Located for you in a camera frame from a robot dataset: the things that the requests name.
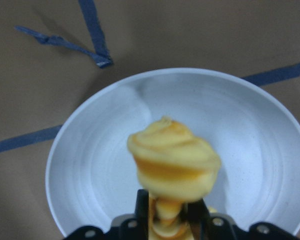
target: blue tape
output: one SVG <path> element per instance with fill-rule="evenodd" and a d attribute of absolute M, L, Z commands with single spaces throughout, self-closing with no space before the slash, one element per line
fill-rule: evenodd
<path fill-rule="evenodd" d="M 50 127 L 40 131 L 16 136 L 6 140 L 0 141 L 0 153 L 20 147 L 24 147 L 31 144 L 54 139 L 59 132 L 62 125 Z"/>
<path fill-rule="evenodd" d="M 300 63 L 291 66 L 285 66 L 262 73 L 242 77 L 242 79 L 257 85 L 267 85 L 276 82 L 300 77 Z"/>
<path fill-rule="evenodd" d="M 47 36 L 24 26 L 15 26 L 14 28 L 22 33 L 35 37 L 35 39 L 42 45 L 62 46 L 82 52 L 90 56 L 100 68 L 112 65 L 113 61 L 106 46 L 105 36 L 100 27 L 97 9 L 93 0 L 79 0 L 79 4 L 96 53 L 66 41 L 61 36 Z"/>

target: yellow object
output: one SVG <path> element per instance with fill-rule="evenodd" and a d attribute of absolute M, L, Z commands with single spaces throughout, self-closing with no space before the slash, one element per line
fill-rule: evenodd
<path fill-rule="evenodd" d="M 149 240 L 193 239 L 181 221 L 185 203 L 207 195 L 221 166 L 219 156 L 184 124 L 163 117 L 129 136 L 137 176 L 149 191 Z"/>

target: cardboard surface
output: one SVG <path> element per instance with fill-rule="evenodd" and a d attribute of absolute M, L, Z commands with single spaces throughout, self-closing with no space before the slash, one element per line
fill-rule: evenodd
<path fill-rule="evenodd" d="M 14 29 L 59 35 L 93 50 L 77 1 L 0 1 L 0 141 L 61 125 L 98 90 L 144 71 L 194 67 L 244 77 L 300 63 L 300 0 L 95 4 L 114 61 L 105 69 Z M 262 88 L 300 123 L 300 77 Z M 62 238 L 45 195 L 51 144 L 0 153 L 0 240 Z"/>

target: bowl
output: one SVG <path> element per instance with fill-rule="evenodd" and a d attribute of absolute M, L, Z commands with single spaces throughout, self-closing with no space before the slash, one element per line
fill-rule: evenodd
<path fill-rule="evenodd" d="M 206 139 L 222 167 L 207 205 L 247 230 L 258 221 L 300 229 L 300 125 L 261 88 L 197 68 L 140 73 L 102 89 L 57 134 L 46 167 L 46 195 L 64 236 L 82 225 L 108 231 L 134 212 L 137 180 L 130 134 L 170 116 Z"/>

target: white plate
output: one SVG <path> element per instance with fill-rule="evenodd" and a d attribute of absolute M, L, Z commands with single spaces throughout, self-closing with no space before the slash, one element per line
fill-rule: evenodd
<path fill-rule="evenodd" d="M 169 68 L 120 80 L 84 102 L 51 148 L 46 194 L 63 235 L 82 225 L 108 231 L 132 213 L 136 166 L 126 142 L 163 115 L 207 139 L 222 159 L 205 199 L 247 229 L 267 221 L 300 229 L 300 125 L 275 98 L 240 78 Z"/>

